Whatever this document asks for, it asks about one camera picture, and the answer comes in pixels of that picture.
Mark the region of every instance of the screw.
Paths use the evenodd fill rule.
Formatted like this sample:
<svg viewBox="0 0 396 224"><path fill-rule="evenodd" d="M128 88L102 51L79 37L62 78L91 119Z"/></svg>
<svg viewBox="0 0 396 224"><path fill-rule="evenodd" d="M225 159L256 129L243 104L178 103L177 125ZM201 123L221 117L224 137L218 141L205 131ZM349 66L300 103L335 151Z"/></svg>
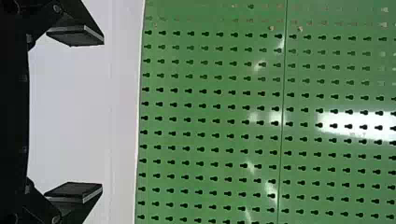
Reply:
<svg viewBox="0 0 396 224"><path fill-rule="evenodd" d="M62 12L62 9L61 9L58 5L54 5L54 6L53 6L53 10L54 10L56 13L61 13L61 12Z"/></svg>

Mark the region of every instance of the green perforated panel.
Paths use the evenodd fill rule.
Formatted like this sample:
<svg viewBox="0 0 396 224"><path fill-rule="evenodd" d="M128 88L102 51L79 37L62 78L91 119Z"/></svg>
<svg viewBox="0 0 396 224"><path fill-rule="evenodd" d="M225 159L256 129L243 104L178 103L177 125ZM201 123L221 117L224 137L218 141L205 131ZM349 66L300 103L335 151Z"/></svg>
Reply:
<svg viewBox="0 0 396 224"><path fill-rule="evenodd" d="M396 4L365 2L147 1L136 223L393 223Z"/></svg>
<svg viewBox="0 0 396 224"><path fill-rule="evenodd" d="M393 1L289 0L279 223L394 223Z"/></svg>

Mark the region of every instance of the green surface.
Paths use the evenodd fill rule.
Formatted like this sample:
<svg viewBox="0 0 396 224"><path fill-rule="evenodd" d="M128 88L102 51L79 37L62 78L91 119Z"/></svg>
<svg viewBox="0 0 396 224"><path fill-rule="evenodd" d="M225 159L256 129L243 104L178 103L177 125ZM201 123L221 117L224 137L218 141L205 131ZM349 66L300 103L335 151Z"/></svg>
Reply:
<svg viewBox="0 0 396 224"><path fill-rule="evenodd" d="M394 223L394 9L147 1L136 223Z"/></svg>

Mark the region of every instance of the panel seam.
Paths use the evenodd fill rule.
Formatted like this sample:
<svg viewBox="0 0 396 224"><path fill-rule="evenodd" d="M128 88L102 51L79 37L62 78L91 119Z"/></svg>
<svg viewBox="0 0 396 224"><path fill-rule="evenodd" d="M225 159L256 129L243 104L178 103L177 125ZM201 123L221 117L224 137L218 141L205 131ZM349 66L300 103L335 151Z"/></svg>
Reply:
<svg viewBox="0 0 396 224"><path fill-rule="evenodd" d="M279 149L279 175L278 175L278 186L277 186L277 197L276 197L276 224L279 223L279 208L280 208L280 186L281 186L281 172L282 172L282 155L283 155L283 132L285 122L285 89L286 89L286 56L287 56L287 36L288 36L288 5L289 0L285 0L285 24L284 24L284 42L283 42L283 82L282 82L282 114L280 123L280 149Z"/></svg>

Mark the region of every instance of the white wall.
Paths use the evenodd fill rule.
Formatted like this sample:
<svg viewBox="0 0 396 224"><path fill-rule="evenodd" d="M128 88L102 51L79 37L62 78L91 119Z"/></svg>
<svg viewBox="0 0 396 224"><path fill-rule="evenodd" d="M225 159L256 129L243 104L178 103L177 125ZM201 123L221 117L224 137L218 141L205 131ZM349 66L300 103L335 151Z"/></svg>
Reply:
<svg viewBox="0 0 396 224"><path fill-rule="evenodd" d="M29 176L45 192L67 181L104 184L87 224L134 223L143 0L84 0L102 47L42 37L29 53Z"/></svg>

